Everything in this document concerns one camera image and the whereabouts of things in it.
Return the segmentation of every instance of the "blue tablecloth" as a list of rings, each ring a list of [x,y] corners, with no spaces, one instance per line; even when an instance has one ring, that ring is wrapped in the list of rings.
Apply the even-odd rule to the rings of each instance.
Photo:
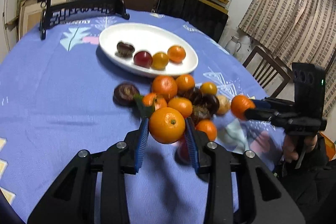
[[[235,58],[189,23],[129,12],[129,22],[166,29],[195,49],[196,83],[213,81],[218,93],[230,99],[237,94],[266,96]],[[8,162],[0,186],[16,194],[12,206],[24,221],[79,150],[104,151],[140,125],[132,110],[113,103],[113,89],[127,80],[146,94],[152,80],[120,69],[98,47],[100,32],[121,22],[127,20],[91,14],[89,19],[48,30],[44,41],[36,26],[0,66],[0,137],[7,139],[0,159]],[[239,122],[231,112],[215,117],[214,122],[217,142],[231,151],[250,148],[270,169],[281,157],[281,129],[264,122]],[[175,162],[175,150],[176,146],[159,144],[149,136],[139,174],[126,176],[132,224],[148,223],[148,216],[151,223],[203,223],[208,185],[191,166]],[[237,209],[235,180],[233,187]]]

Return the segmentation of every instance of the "curtain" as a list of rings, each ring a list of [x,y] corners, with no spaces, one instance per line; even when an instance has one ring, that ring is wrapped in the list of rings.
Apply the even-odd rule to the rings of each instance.
[[[325,105],[324,116],[326,117],[336,103],[336,61],[333,62],[325,78]]]
[[[253,0],[239,27],[288,67],[325,69],[336,47],[336,0]],[[334,80],[335,65],[327,74],[325,110],[335,103]]]

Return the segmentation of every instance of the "human hand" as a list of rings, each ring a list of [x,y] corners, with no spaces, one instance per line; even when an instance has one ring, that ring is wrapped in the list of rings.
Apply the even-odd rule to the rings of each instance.
[[[299,159],[299,154],[296,152],[296,145],[299,137],[298,136],[290,136],[286,135],[283,141],[283,155],[285,157],[285,161],[291,163],[293,160]],[[304,140],[305,145],[307,146],[306,153],[312,152],[317,143],[317,135],[315,137],[307,136]]]

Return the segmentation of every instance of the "orange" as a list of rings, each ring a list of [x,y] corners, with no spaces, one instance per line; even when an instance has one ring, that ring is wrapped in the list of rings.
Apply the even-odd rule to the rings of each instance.
[[[180,75],[176,78],[177,92],[183,95],[187,90],[195,86],[195,80],[191,75]]]
[[[213,82],[205,82],[201,85],[200,90],[203,94],[217,94],[217,87]]]
[[[151,115],[148,127],[150,134],[157,142],[169,144],[182,138],[185,121],[176,109],[163,107]]]
[[[231,112],[238,119],[245,120],[245,111],[249,108],[255,108],[255,104],[245,95],[234,96],[231,101]]]
[[[173,61],[175,63],[181,63],[182,60],[185,59],[185,50],[179,45],[171,46],[168,49],[167,54],[170,61]]]
[[[209,141],[213,142],[217,137],[217,128],[210,120],[202,120],[195,127],[196,130],[203,131],[209,138]]]
[[[167,102],[165,98],[157,96],[156,93],[148,93],[142,98],[142,102],[145,106],[151,106],[154,103],[155,110],[162,107],[167,107]]]
[[[159,75],[153,81],[152,92],[162,95],[166,101],[169,101],[177,94],[177,84],[173,77]]]
[[[169,57],[164,52],[157,52],[152,58],[152,68],[157,70],[163,70],[169,62]]]
[[[187,98],[175,97],[169,101],[168,107],[176,109],[182,114],[183,118],[189,117],[193,112],[193,104]]]

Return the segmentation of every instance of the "kettle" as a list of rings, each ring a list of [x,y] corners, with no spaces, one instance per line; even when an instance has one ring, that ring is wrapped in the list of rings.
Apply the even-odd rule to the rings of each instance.
[[[240,48],[242,47],[241,43],[239,42],[238,37],[232,37],[231,40],[226,44],[225,49],[229,52],[230,55],[235,55]]]

